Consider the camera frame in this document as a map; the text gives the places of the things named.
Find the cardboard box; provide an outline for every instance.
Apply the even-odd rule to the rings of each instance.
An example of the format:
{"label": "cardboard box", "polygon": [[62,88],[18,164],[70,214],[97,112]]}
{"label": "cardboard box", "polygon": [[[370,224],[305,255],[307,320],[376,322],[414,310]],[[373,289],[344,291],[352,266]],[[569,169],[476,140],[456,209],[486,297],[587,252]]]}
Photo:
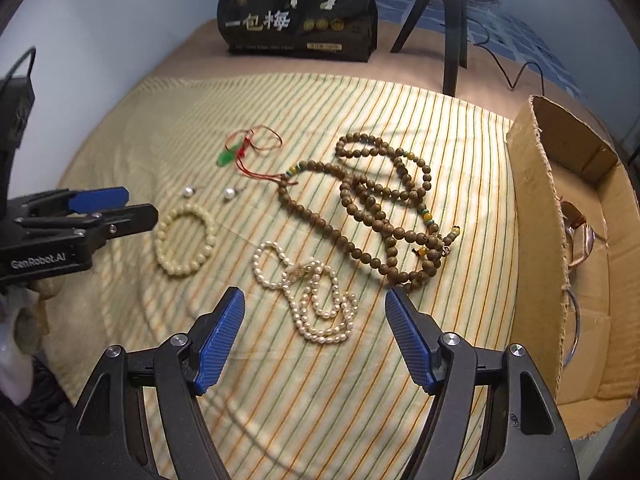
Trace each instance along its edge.
{"label": "cardboard box", "polygon": [[[518,216],[519,272],[511,340],[532,355],[572,439],[598,431],[638,394],[640,214],[615,151],[586,124],[532,96],[508,135]],[[602,240],[572,271],[582,329],[575,334],[559,198]]]}

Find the tripod leg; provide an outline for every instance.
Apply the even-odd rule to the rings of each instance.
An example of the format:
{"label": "tripod leg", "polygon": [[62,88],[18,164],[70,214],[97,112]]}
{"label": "tripod leg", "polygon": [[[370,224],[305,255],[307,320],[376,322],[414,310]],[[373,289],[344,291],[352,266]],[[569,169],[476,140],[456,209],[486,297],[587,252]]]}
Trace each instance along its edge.
{"label": "tripod leg", "polygon": [[444,0],[444,80],[442,93],[456,96],[460,44],[462,43],[462,0]]}
{"label": "tripod leg", "polygon": [[415,1],[414,6],[411,9],[411,12],[409,12],[409,15],[407,16],[406,21],[404,22],[404,25],[400,30],[400,34],[398,34],[398,37],[396,38],[396,42],[394,43],[394,46],[391,47],[391,52],[393,54],[396,52],[400,52],[400,50],[404,46],[404,42],[409,37],[409,34],[412,33],[412,30],[414,30],[416,23],[418,23],[420,16],[422,16],[424,9],[427,8],[427,5],[429,5],[430,1],[431,0]]}
{"label": "tripod leg", "polygon": [[466,31],[466,1],[462,0],[462,23],[460,24],[460,66],[466,68],[466,53],[468,51]]}

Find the cardboard flap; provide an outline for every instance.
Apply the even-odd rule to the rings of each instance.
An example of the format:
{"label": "cardboard flap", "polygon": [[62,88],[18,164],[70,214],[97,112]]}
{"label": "cardboard flap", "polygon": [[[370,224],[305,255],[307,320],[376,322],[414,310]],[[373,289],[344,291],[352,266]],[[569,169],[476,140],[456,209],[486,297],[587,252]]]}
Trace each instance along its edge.
{"label": "cardboard flap", "polygon": [[616,153],[560,105],[544,97],[531,101],[549,158],[594,186],[618,163]]}
{"label": "cardboard flap", "polygon": [[532,101],[507,133],[518,216],[518,287],[511,340],[531,354],[549,390],[558,391],[569,285],[564,225]]}

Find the black bag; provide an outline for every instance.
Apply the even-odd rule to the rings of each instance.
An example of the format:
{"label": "black bag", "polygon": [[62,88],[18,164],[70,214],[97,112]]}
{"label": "black bag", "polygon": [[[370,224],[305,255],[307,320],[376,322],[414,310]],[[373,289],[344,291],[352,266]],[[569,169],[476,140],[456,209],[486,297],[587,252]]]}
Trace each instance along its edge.
{"label": "black bag", "polygon": [[232,52],[366,61],[378,40],[375,0],[220,0]]}

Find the bed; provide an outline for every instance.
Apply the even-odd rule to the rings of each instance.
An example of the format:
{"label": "bed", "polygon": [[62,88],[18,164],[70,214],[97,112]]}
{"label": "bed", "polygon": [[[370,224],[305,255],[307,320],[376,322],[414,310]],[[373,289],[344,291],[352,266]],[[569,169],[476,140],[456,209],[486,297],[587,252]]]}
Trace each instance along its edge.
{"label": "bed", "polygon": [[[215,22],[209,22],[104,118],[62,186],[123,185],[132,203],[151,202],[161,216],[184,203],[182,190],[191,186],[196,194],[190,200],[212,214],[218,232],[212,259],[187,279],[162,271],[151,234],[113,240],[96,254],[93,269],[66,277],[47,305],[46,351],[72,400],[108,345],[119,343],[129,351],[156,346],[187,330],[227,286],[237,285],[246,295],[245,320],[220,382],[200,399],[231,476],[398,478],[430,400],[410,381],[384,319],[386,285],[281,208],[276,186],[215,163],[229,133],[259,123],[276,130],[284,145],[266,155],[250,154],[246,163],[255,171],[280,173],[310,158],[337,162],[335,142],[350,132],[382,136],[419,153],[433,168],[427,206],[443,229],[458,224],[463,235],[438,276],[412,293],[412,300],[443,330],[455,330],[477,346],[504,348],[518,269],[504,136],[540,80],[525,72],[518,89],[509,92],[489,56],[471,48],[458,98],[443,96],[434,91],[441,87],[442,36],[416,30],[401,54],[388,54],[398,30],[380,23],[378,50],[364,64],[232,57]],[[588,111],[561,89],[548,83],[546,94],[598,131]],[[395,179],[388,164],[367,160],[341,163],[377,182]],[[335,179],[300,179],[292,190],[299,202],[321,212],[373,256],[383,254],[371,231],[347,218]],[[227,187],[241,189],[238,198],[224,202]],[[422,227],[415,213],[388,208],[394,223]],[[284,298],[255,283],[251,258],[268,238],[294,260],[316,256],[329,262],[360,299],[347,342],[306,342],[296,333]],[[177,257],[189,258],[202,243],[202,232],[196,222],[176,222],[168,240]],[[417,264],[407,244],[398,260],[403,270]],[[282,270],[276,258],[264,261],[267,274]],[[460,475],[470,471],[479,442],[484,397],[477,390]],[[156,400],[152,392],[145,397],[156,462],[170,478]]]}

